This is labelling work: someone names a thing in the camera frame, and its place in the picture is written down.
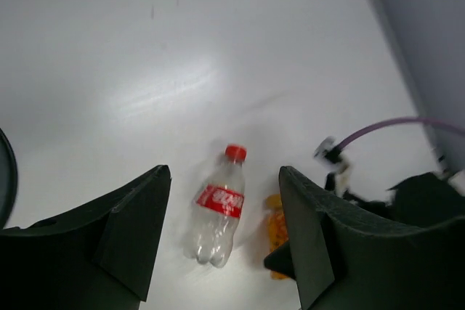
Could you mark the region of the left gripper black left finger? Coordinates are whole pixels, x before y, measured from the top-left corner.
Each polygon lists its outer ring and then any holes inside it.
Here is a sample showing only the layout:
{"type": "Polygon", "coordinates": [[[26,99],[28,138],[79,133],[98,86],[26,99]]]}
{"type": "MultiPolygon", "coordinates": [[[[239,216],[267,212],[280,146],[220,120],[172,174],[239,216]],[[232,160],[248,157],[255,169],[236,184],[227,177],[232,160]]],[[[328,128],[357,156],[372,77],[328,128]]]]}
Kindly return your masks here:
{"type": "Polygon", "coordinates": [[[1,231],[3,309],[138,309],[146,302],[169,200],[159,165],[27,228],[1,231]]]}

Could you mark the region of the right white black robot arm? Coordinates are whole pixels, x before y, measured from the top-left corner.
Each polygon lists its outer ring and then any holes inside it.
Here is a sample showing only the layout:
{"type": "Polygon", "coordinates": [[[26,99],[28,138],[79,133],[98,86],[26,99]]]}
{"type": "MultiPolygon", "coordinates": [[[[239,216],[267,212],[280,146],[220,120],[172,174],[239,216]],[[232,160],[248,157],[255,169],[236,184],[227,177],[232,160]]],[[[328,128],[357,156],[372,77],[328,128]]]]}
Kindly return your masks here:
{"type": "Polygon", "coordinates": [[[432,172],[409,177],[391,187],[393,195],[388,201],[356,195],[334,172],[327,175],[325,190],[377,216],[415,227],[432,227],[464,215],[464,196],[432,172]]]}

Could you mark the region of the clear bottle red label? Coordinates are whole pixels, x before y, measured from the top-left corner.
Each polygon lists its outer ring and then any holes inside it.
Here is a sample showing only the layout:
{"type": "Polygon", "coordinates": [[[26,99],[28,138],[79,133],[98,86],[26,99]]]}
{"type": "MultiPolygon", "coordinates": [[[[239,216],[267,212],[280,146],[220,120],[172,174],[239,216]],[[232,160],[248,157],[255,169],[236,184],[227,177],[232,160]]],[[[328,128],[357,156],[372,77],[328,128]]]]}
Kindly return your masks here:
{"type": "Polygon", "coordinates": [[[230,258],[245,201],[246,156],[244,146],[228,144],[193,197],[182,244],[200,265],[221,269],[230,258]]]}

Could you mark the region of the small orange bottle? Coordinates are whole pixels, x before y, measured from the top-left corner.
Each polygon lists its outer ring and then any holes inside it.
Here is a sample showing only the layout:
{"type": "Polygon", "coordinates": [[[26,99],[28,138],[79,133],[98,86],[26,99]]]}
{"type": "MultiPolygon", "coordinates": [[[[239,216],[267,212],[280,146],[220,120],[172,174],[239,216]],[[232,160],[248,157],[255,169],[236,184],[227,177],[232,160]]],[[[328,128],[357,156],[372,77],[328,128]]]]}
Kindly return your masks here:
{"type": "Polygon", "coordinates": [[[270,270],[274,280],[295,279],[288,232],[280,194],[270,195],[265,200],[269,211],[267,216],[267,236],[270,252],[264,258],[264,267],[270,270]]]}

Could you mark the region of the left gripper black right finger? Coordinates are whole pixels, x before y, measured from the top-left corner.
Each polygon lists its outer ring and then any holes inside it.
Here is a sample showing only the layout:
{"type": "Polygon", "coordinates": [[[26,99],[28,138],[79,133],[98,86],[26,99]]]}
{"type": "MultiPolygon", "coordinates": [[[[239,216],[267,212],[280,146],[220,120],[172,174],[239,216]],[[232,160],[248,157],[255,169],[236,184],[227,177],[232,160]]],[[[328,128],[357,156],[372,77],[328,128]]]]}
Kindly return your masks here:
{"type": "Polygon", "coordinates": [[[302,309],[464,307],[464,215],[427,228],[392,221],[290,166],[279,185],[302,309]]]}

